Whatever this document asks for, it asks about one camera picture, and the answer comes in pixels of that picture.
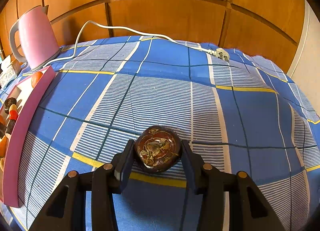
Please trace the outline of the small red tomato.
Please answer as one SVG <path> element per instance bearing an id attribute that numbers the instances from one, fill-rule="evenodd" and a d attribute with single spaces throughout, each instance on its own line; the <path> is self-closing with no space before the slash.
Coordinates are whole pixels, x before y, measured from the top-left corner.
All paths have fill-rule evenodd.
<path id="1" fill-rule="evenodd" d="M 18 118 L 18 113 L 17 113 L 17 111 L 14 110 L 14 109 L 13 109 L 13 110 L 10 110 L 10 111 L 9 111 L 9 119 L 16 121 L 17 118 Z"/>

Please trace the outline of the orange tangerine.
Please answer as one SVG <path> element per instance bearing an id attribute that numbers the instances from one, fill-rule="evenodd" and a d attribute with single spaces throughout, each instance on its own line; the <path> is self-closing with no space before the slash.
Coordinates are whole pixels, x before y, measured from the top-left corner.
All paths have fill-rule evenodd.
<path id="1" fill-rule="evenodd" d="M 42 78 L 42 76 L 43 76 L 42 72 L 35 72 L 35 73 L 32 74 L 32 77 L 31 77 L 31 86 L 32 86 L 32 88 L 35 88 L 35 86 L 37 85 L 39 80 Z"/>

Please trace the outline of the pink tray box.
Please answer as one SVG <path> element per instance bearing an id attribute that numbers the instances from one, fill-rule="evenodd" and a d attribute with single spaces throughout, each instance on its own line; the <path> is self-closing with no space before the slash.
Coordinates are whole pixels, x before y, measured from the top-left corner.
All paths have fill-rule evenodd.
<path id="1" fill-rule="evenodd" d="M 42 77 L 35 87 L 31 86 L 32 76 L 30 75 L 17 83 L 8 95 L 9 98 L 17 100 L 18 117 L 12 133 L 7 135 L 5 160 L 1 170 L 1 202 L 15 208 L 19 207 L 18 171 L 24 140 L 37 106 L 55 78 L 55 72 L 51 66 L 39 72 L 42 73 Z"/>

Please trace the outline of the small beige round fruit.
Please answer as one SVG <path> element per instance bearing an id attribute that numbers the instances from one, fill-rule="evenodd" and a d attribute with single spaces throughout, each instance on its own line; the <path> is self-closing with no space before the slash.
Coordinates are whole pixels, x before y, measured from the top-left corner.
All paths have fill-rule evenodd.
<path id="1" fill-rule="evenodd" d="M 10 106 L 10 108 L 9 108 L 9 113 L 10 113 L 11 111 L 17 111 L 17 106 L 16 106 L 16 104 L 12 104 L 12 105 Z"/>

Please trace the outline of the pink electric kettle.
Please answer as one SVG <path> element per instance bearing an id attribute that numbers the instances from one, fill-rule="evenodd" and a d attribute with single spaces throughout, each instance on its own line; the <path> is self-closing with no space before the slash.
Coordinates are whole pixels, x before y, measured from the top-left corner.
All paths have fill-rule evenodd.
<path id="1" fill-rule="evenodd" d="M 35 6 L 11 27 L 9 44 L 14 57 L 37 70 L 56 58 L 61 49 L 48 19 L 49 6 Z"/>

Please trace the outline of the white power plug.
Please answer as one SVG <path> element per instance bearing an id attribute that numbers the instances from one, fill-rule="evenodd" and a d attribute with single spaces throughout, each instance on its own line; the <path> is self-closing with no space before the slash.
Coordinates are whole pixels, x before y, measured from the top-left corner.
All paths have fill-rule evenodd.
<path id="1" fill-rule="evenodd" d="M 226 62 L 229 62 L 229 53 L 225 51 L 223 48 L 217 48 L 215 56 L 221 60 L 224 60 Z"/>

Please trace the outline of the dark cut eggplant piece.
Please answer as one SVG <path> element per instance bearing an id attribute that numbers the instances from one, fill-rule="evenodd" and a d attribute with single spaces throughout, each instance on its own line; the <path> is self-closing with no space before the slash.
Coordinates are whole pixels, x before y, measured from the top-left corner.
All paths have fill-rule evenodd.
<path id="1" fill-rule="evenodd" d="M 13 97 L 7 98 L 4 102 L 5 113 L 9 114 L 9 109 L 10 109 L 11 105 L 16 105 L 16 104 L 17 104 L 16 98 L 13 98 Z"/>

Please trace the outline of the blue plaid tablecloth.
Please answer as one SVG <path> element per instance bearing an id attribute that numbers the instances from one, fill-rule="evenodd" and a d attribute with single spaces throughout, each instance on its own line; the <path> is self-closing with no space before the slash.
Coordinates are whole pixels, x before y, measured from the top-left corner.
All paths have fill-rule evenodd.
<path id="1" fill-rule="evenodd" d="M 247 172 L 286 230 L 302 230 L 319 205 L 319 111 L 272 61 L 198 44 L 116 37 L 65 46 L 30 123 L 18 175 L 31 227 L 72 170 L 91 172 L 152 125 L 172 128 L 206 163 Z"/>

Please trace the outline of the wooden wardrobe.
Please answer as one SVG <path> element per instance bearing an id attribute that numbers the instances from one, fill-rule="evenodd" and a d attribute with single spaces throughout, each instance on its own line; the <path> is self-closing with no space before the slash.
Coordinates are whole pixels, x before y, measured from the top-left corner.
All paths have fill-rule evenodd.
<path id="1" fill-rule="evenodd" d="M 125 36 L 120 29 L 210 42 L 271 59 L 288 71 L 303 32 L 305 0 L 1 0 L 1 54 L 9 30 L 32 7 L 49 6 L 58 44 Z"/>

